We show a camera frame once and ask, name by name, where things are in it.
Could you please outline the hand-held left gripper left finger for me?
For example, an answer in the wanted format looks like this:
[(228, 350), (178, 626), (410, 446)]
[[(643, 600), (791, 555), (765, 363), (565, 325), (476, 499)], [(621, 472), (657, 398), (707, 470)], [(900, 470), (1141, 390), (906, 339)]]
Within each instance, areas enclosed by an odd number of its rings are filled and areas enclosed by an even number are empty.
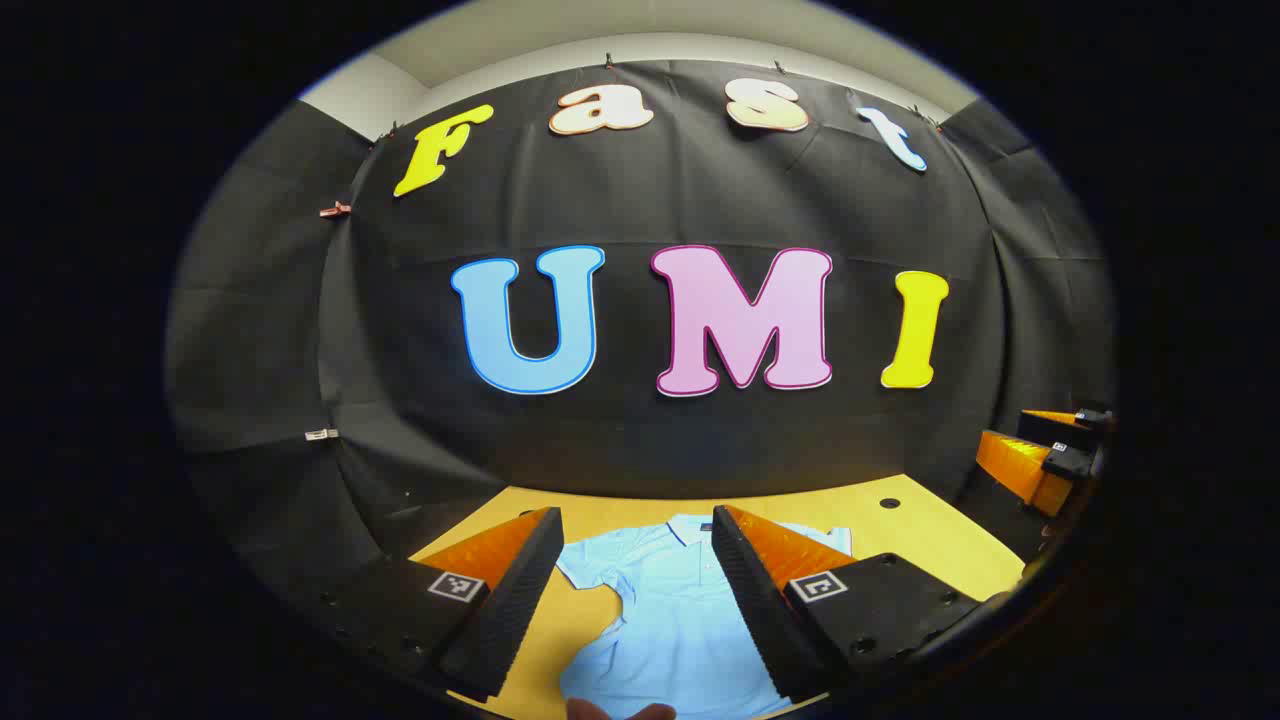
[(420, 560), (385, 555), (302, 591), (306, 612), (389, 674), (498, 696), (564, 546), (558, 507), (530, 510)]

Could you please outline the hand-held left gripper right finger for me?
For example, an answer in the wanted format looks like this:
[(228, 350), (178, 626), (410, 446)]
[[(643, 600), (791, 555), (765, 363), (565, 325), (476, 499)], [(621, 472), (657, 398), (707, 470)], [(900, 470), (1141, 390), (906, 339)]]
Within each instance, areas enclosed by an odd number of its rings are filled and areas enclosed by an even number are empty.
[(777, 691), (867, 694), (945, 655), (986, 605), (901, 555), (855, 559), (732, 505), (712, 547)]

